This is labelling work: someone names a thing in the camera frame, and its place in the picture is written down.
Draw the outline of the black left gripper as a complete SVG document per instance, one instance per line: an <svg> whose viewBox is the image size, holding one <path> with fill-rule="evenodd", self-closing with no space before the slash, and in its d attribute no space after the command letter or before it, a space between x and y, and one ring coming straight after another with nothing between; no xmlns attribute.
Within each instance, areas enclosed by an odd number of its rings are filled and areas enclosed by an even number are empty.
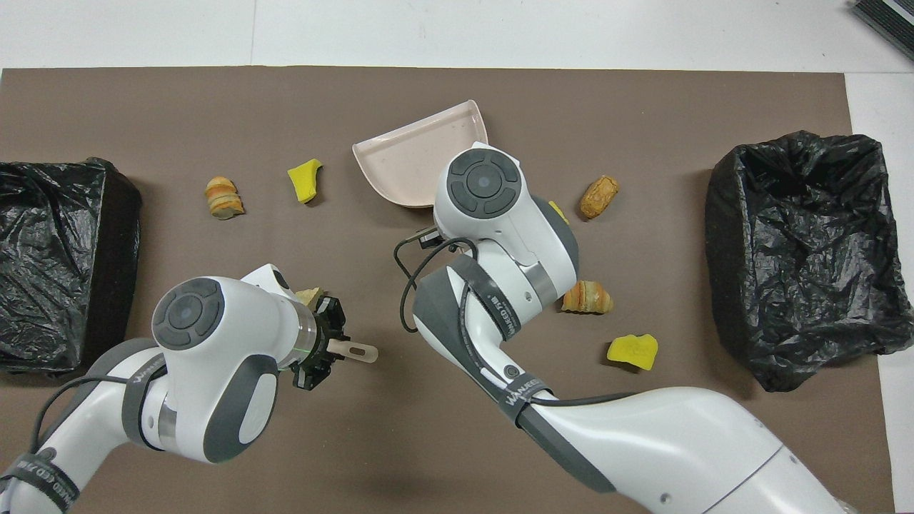
<svg viewBox="0 0 914 514"><path fill-rule="evenodd" d="M316 329L313 342L306 344L306 354L291 365L293 384L301 390L313 390L332 373L332 365L342 356L329 349L330 341L351 341L345 334L346 316L338 298L326 295L322 289L306 289L295 295L308 307Z"/></svg>

